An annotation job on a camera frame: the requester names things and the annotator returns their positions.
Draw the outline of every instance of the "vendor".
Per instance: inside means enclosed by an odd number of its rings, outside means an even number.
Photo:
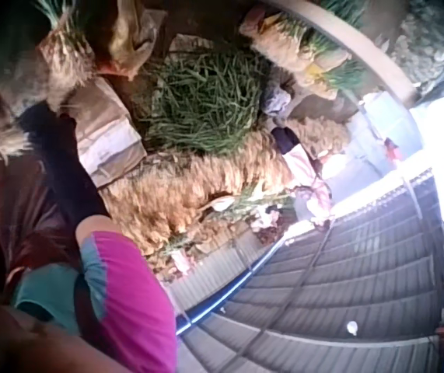
[[[320,177],[319,161],[309,156],[290,128],[277,126],[270,117],[266,121],[266,126],[294,176],[290,189],[297,194],[306,193],[306,206],[314,215],[311,222],[320,230],[328,229],[331,195],[327,184]]]
[[[0,161],[0,371],[174,372],[173,307],[80,164],[75,121],[41,102],[18,122],[34,151]]]

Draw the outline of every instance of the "black pants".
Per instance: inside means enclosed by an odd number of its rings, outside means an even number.
[[[296,145],[301,144],[296,134],[290,128],[276,127],[271,130],[278,150],[282,155],[289,153]]]

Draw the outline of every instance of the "white cloth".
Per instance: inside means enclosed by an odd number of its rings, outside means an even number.
[[[306,202],[309,211],[321,221],[327,220],[330,217],[329,190],[325,182],[321,178],[316,177],[315,170],[309,161],[305,149],[301,145],[296,145],[283,156],[294,176],[295,183],[311,187],[315,191]]]

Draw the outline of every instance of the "corrugated metal roof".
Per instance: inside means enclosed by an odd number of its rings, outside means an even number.
[[[309,232],[281,247],[180,337],[179,372],[196,371],[189,357],[206,371],[437,371],[444,228],[430,175],[415,191],[423,224],[400,188],[338,219],[325,245]]]
[[[204,258],[193,273],[165,285],[177,315],[222,289],[264,254],[249,225],[244,223],[243,228],[237,237],[228,237],[222,247]]]

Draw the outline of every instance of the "sack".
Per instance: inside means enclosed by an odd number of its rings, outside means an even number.
[[[130,113],[104,78],[78,89],[67,112],[77,123],[80,162],[97,187],[123,176],[146,156]]]

